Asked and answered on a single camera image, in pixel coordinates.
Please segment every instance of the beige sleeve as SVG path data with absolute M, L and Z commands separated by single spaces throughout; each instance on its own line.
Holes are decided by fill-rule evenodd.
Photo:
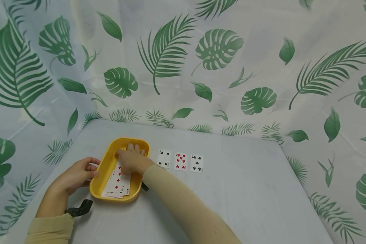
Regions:
M 143 181 L 161 198 L 191 244 L 241 244 L 217 213 L 165 169 L 152 165 L 144 173 Z
M 69 213 L 52 218 L 34 218 L 24 244 L 67 244 L 73 222 Z

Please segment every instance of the yellow plastic tray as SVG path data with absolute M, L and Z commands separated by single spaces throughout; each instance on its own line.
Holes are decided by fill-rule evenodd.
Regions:
M 119 203 L 129 203 L 134 201 L 141 190 L 142 176 L 138 173 L 132 173 L 130 181 L 130 193 L 128 196 L 124 196 L 122 199 L 119 198 L 106 198 L 102 196 L 104 187 L 106 186 L 108 179 L 115 169 L 117 164 L 117 157 L 115 157 L 115 152 L 118 149 L 126 150 L 127 144 L 138 144 L 140 150 L 145 150 L 145 156 L 147 157 L 150 151 L 149 144 L 146 141 L 134 138 L 118 138 L 110 143 L 106 153 L 101 160 L 98 167 L 98 176 L 91 180 L 89 190 L 95 198 L 103 199 L 106 201 L 119 202 Z

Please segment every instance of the playing card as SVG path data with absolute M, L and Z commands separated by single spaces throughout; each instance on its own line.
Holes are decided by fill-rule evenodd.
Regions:
M 190 170 L 196 173 L 203 173 L 203 156 L 191 154 Z
M 171 161 L 171 151 L 162 150 L 162 149 L 159 150 L 156 164 L 163 168 L 168 169 L 170 161 Z
M 187 154 L 175 153 L 174 169 L 187 171 Z

